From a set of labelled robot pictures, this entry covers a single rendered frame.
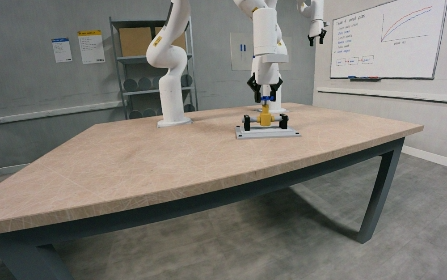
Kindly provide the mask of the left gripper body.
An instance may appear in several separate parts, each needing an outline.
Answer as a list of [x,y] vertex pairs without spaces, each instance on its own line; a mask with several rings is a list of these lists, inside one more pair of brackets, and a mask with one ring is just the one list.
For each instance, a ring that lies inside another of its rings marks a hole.
[[312,21],[312,23],[310,24],[309,37],[319,37],[319,34],[321,34],[321,32],[323,34],[323,31],[321,31],[321,29],[324,29],[323,21]]

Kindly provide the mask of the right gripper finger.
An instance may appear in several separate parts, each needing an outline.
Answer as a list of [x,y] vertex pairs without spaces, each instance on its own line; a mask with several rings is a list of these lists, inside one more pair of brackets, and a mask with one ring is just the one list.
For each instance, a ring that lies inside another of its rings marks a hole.
[[280,85],[283,83],[282,79],[279,77],[279,82],[277,84],[270,85],[271,91],[270,91],[270,97],[274,97],[273,100],[270,100],[272,102],[276,101],[276,91],[280,87]]
[[256,103],[260,103],[261,102],[261,92],[260,88],[261,85],[258,85],[257,83],[255,85],[253,85],[253,81],[255,80],[255,73],[252,75],[252,77],[247,81],[248,86],[253,90],[254,92],[254,99]]

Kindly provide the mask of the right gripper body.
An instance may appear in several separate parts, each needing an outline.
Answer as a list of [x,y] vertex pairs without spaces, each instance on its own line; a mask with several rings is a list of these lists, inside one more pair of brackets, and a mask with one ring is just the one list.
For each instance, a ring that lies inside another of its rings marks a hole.
[[262,63],[262,56],[253,58],[251,76],[255,73],[253,84],[273,85],[279,81],[278,63]]

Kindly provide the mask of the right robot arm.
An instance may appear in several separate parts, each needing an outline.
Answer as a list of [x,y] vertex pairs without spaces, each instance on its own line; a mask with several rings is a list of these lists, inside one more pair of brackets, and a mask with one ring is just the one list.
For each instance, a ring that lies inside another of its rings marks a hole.
[[[263,63],[288,63],[289,55],[277,54],[277,44],[282,38],[277,24],[277,12],[268,8],[264,0],[234,0],[238,8],[253,23],[254,56],[262,56]],[[147,49],[147,61],[156,68],[169,68],[160,78],[159,89],[163,112],[161,126],[188,123],[184,117],[181,93],[181,75],[187,64],[184,49],[172,46],[184,32],[191,14],[189,0],[171,0],[164,27]]]

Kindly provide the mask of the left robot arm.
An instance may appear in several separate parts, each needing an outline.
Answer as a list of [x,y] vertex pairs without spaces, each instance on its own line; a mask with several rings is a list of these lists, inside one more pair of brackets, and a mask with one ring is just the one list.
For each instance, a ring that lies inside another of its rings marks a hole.
[[[298,11],[306,18],[311,17],[311,22],[316,20],[323,21],[323,7],[324,0],[311,0],[311,5],[307,6],[304,1],[305,0],[296,0],[297,1],[297,9]],[[275,9],[277,0],[264,0],[268,8]],[[329,26],[329,21],[323,21],[324,27]],[[281,39],[281,41],[277,44],[277,54],[285,54],[287,55],[287,48]],[[263,85],[263,96],[270,96],[270,85]],[[281,108],[281,85],[276,91],[276,101],[271,102],[267,101],[269,104],[269,113],[280,113],[285,112],[286,109]]]

